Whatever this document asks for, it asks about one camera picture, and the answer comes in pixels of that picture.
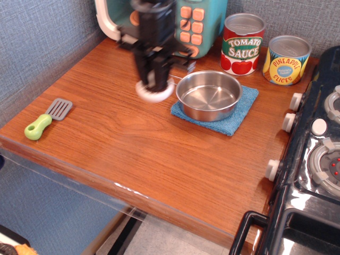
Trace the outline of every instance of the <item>toy microwave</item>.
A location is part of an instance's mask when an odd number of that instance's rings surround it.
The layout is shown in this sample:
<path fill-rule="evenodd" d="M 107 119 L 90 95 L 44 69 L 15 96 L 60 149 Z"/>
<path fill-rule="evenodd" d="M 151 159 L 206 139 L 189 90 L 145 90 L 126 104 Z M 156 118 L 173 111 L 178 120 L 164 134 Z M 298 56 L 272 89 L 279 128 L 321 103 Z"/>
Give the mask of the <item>toy microwave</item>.
<path fill-rule="evenodd" d="M 178 41 L 193 51 L 192 58 L 205 56 L 224 27 L 228 0 L 177 0 L 176 33 Z M 130 0 L 95 0 L 101 30 L 119 40 L 117 26 L 138 26 L 138 14 Z"/>

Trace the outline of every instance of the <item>stainless steel bowl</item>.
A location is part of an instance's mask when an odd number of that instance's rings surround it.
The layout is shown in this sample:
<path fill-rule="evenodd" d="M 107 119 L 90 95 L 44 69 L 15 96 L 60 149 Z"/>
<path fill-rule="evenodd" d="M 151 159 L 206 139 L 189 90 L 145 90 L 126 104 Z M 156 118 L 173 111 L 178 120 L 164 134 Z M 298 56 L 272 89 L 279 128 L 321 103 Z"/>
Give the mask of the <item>stainless steel bowl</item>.
<path fill-rule="evenodd" d="M 180 80 L 176 95 L 188 117 L 197 121 L 219 121 L 232 114 L 242 96 L 242 86 L 229 74 L 199 71 Z"/>

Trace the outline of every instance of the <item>toy stove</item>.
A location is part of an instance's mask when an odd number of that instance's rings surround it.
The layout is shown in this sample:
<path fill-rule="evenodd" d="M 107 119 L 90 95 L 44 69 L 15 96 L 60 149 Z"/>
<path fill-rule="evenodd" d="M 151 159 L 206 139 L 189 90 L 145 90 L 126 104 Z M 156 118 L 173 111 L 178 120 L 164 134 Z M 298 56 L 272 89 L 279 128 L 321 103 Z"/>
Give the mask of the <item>toy stove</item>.
<path fill-rule="evenodd" d="M 340 46 L 323 53 L 290 109 L 285 155 L 266 172 L 274 181 L 269 215 L 248 211 L 230 254 L 240 254 L 251 225 L 263 228 L 256 254 L 340 254 Z"/>

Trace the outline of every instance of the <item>black handle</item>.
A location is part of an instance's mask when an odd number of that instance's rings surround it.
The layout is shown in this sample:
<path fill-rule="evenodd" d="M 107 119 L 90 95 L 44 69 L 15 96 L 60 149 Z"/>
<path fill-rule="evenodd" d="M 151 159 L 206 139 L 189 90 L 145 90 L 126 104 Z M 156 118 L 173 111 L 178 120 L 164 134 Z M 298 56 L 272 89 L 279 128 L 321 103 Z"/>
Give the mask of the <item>black handle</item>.
<path fill-rule="evenodd" d="M 229 255 L 239 255 L 243 248 L 245 238 L 248 235 L 248 231 L 251 225 L 256 225 L 263 228 L 263 233 L 265 232 L 265 228 L 268 226 L 268 216 L 263 214 L 259 214 L 255 211 L 247 211 L 242 218 L 242 221 L 239 225 L 239 229 L 237 230 L 234 242 L 230 249 Z"/>

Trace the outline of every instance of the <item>can lid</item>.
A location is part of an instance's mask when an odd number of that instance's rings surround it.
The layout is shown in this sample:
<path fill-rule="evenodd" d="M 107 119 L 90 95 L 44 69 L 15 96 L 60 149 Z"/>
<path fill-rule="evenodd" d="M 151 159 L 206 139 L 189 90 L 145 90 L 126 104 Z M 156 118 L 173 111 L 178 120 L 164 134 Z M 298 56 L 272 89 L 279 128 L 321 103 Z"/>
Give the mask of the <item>can lid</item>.
<path fill-rule="evenodd" d="M 310 55 L 312 46 L 297 36 L 277 36 L 269 42 L 272 52 L 283 57 L 300 58 Z"/>
<path fill-rule="evenodd" d="M 237 35 L 246 36 L 252 33 L 259 33 L 266 27 L 265 21 L 251 13 L 235 13 L 228 16 L 224 25 Z"/>

